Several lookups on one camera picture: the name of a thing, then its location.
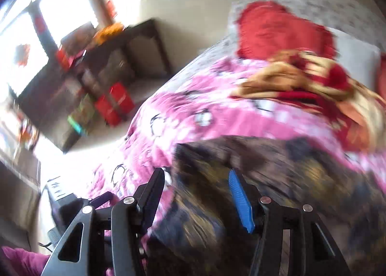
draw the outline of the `pink cloth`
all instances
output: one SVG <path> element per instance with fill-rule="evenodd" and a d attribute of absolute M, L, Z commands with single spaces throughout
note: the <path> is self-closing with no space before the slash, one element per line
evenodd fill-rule
<path fill-rule="evenodd" d="M 40 276 L 49 259 L 49 255 L 28 252 L 24 249 L 1 248 L 19 276 Z"/>
<path fill-rule="evenodd" d="M 230 99 L 230 91 L 267 62 L 225 57 L 196 74 L 176 93 L 159 92 L 134 117 L 127 141 L 95 171 L 88 194 L 112 191 L 122 199 L 146 183 L 155 167 L 171 166 L 177 143 L 242 135 L 276 139 L 307 136 L 347 167 L 375 172 L 386 189 L 386 151 L 345 153 L 323 117 L 267 100 Z M 164 216 L 172 190 L 163 192 L 155 223 Z"/>

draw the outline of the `metal screw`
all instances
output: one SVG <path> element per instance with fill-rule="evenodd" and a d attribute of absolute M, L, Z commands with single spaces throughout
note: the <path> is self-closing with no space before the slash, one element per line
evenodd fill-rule
<path fill-rule="evenodd" d="M 262 196 L 260 198 L 260 202 L 263 204 L 270 204 L 272 202 L 272 200 L 269 196 Z"/>
<path fill-rule="evenodd" d="M 123 203 L 125 204 L 132 204 L 134 203 L 136 199 L 134 199 L 132 196 L 127 196 L 126 198 L 123 199 Z"/>
<path fill-rule="evenodd" d="M 310 206 L 309 204 L 304 204 L 303 205 L 303 210 L 304 210 L 304 212 L 312 212 L 313 207 Z"/>
<path fill-rule="evenodd" d="M 82 213 L 83 214 L 88 214 L 88 213 L 91 213 L 93 210 L 93 207 L 91 205 L 86 205 L 83 209 L 82 209 Z"/>

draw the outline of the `orange object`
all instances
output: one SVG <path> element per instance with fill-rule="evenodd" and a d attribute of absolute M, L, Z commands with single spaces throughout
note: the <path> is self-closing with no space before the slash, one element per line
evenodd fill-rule
<path fill-rule="evenodd" d="M 70 69 L 70 63 L 68 61 L 68 57 L 66 55 L 66 53 L 64 52 L 63 49 L 59 49 L 57 50 L 56 54 L 55 54 L 60 66 L 64 69 L 64 70 L 68 70 Z"/>
<path fill-rule="evenodd" d="M 125 26 L 121 23 L 112 24 L 111 26 L 105 27 L 102 30 L 99 30 L 95 36 L 94 40 L 99 44 L 103 44 L 105 41 L 111 39 L 117 34 L 121 33 L 125 29 Z"/>
<path fill-rule="evenodd" d="M 31 46 L 29 44 L 19 44 L 15 49 L 15 63 L 18 66 L 25 67 L 28 63 L 28 56 Z"/>

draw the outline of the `brown blanket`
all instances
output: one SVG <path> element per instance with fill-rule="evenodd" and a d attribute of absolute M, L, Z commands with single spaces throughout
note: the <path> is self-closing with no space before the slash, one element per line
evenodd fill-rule
<path fill-rule="evenodd" d="M 306 139 L 237 136 L 178 145 L 175 197 L 148 241 L 148 275 L 248 275 L 258 236 L 240 223 L 231 168 L 281 205 L 311 204 L 353 275 L 385 275 L 386 200 L 372 173 L 343 167 Z"/>

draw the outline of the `floor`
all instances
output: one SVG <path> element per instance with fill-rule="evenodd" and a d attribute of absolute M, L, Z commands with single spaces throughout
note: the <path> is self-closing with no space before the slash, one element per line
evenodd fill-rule
<path fill-rule="evenodd" d="M 64 185 L 85 197 L 85 182 L 98 164 L 124 141 L 131 120 L 141 104 L 166 82 L 160 80 L 138 80 L 129 89 L 136 107 L 129 113 L 127 122 L 109 127 L 104 120 L 98 120 L 87 137 L 82 137 L 67 154 L 63 154 L 48 139 L 41 137 L 35 148 L 35 155 L 41 161 L 41 188 L 49 179 L 60 176 Z M 47 190 L 42 192 L 38 213 L 31 228 L 30 244 L 34 252 L 50 254 L 38 242 L 49 242 L 47 232 L 55 226 L 51 217 L 51 206 Z"/>

